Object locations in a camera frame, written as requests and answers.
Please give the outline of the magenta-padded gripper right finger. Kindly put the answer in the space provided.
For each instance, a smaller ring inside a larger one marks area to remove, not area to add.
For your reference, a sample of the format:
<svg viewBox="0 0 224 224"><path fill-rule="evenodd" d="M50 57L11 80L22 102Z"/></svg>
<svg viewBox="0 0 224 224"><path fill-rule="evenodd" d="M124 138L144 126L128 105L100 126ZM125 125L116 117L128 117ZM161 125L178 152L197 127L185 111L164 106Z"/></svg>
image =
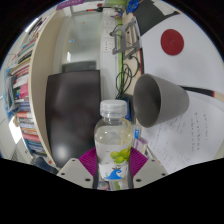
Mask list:
<svg viewBox="0 0 224 224"><path fill-rule="evenodd" d="M167 175L167 171L156 158L147 159L137 149L131 149L128 171L128 186L130 188L146 186Z"/></svg>

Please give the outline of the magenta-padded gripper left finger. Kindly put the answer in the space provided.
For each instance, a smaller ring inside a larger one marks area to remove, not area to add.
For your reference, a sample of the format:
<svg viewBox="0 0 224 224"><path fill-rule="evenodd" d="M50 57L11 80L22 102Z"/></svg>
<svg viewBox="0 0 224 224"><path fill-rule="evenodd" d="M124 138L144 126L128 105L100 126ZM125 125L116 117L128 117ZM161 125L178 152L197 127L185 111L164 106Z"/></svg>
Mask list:
<svg viewBox="0 0 224 224"><path fill-rule="evenodd" d="M71 158L58 172L58 176L78 186L96 189L98 185L96 149L90 149L79 159Z"/></svg>

